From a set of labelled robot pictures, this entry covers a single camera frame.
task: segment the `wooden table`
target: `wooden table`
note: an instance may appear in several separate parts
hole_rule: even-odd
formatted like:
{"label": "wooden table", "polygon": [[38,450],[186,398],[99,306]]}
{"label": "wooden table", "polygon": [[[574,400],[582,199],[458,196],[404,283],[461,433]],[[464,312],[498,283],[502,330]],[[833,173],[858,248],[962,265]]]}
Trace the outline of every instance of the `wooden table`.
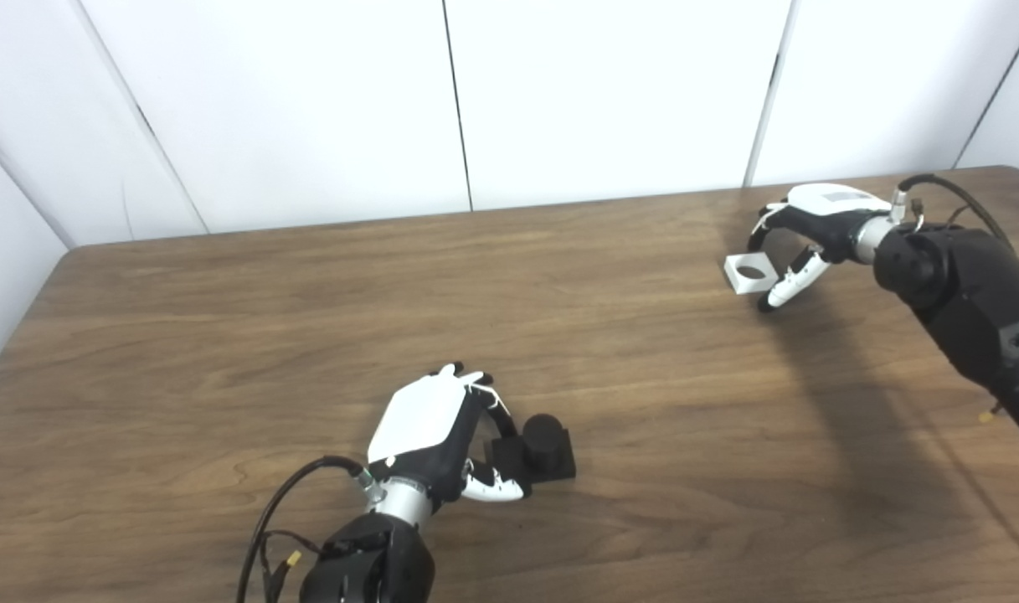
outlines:
{"label": "wooden table", "polygon": [[[951,176],[1019,252],[1019,172]],[[772,316],[729,289],[787,187],[69,253],[0,359],[0,602],[231,600],[283,478],[363,457],[452,360],[558,416],[579,478],[440,511],[433,602],[1019,602],[1019,434],[977,423],[987,394],[869,268]],[[328,471],[275,524],[359,511]]]}

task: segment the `robotic arm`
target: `robotic arm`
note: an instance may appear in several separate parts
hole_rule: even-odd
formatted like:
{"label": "robotic arm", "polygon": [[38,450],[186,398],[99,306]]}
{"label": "robotic arm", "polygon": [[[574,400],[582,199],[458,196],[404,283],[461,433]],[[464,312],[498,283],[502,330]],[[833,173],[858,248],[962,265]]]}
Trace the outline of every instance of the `robotic arm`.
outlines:
{"label": "robotic arm", "polygon": [[[401,387],[387,405],[368,447],[367,469],[341,457],[324,457],[286,481],[257,523],[242,569],[237,603],[244,603],[249,572],[261,559],[265,601],[279,599],[284,577],[298,561],[287,558],[274,572],[265,542],[287,535],[317,553],[302,584],[302,603],[422,603],[428,599],[435,565],[420,537],[428,519],[460,497],[485,502],[531,496],[532,484],[574,478],[576,463],[568,431],[554,417],[536,416],[518,434],[508,408],[483,373],[457,375],[446,365]],[[479,421],[490,417],[499,438],[487,443],[486,462],[468,457]],[[317,467],[347,469],[364,489],[364,514],[345,524],[323,545],[292,532],[267,530],[285,492]]]}
{"label": "robotic arm", "polygon": [[[946,223],[901,223],[911,186],[931,182],[955,191],[994,233]],[[892,203],[839,184],[793,187],[787,201],[760,211],[748,240],[789,228],[815,241],[759,302],[780,309],[830,264],[873,266],[883,289],[908,305],[958,373],[984,387],[1019,426],[1019,259],[996,221],[967,191],[930,174],[897,186]]]}

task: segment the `panel seam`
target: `panel seam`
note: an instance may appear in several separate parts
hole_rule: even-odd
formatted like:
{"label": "panel seam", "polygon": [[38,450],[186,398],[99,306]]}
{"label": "panel seam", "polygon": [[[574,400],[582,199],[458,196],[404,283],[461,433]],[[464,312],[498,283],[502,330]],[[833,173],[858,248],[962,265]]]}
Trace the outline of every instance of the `panel seam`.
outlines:
{"label": "panel seam", "polygon": [[792,31],[796,29],[796,16],[799,15],[799,12],[800,0],[790,0],[788,15],[785,18],[785,30],[782,31],[781,42],[777,43],[777,56],[773,57],[772,71],[769,72],[769,86],[766,88],[766,98],[762,102],[762,110],[758,113],[758,127],[755,127],[754,142],[751,144],[751,154],[748,156],[747,167],[744,169],[743,187],[751,186],[754,183],[754,171],[758,167],[758,157],[762,154],[762,145],[765,143],[766,129],[769,127],[769,115],[772,113],[773,100],[777,96],[782,72],[785,71],[788,47],[792,43]]}
{"label": "panel seam", "polygon": [[445,11],[445,0],[441,0],[443,4],[443,23],[445,25],[445,51],[448,53],[448,75],[453,81],[453,106],[457,107],[457,132],[461,138],[461,160],[464,161],[464,186],[468,190],[468,211],[475,211],[475,206],[472,205],[472,178],[468,175],[468,151],[466,150],[466,145],[464,145],[464,124],[461,122],[461,97],[457,92],[457,69],[453,66],[453,43],[450,41],[450,36],[448,35],[448,13]]}

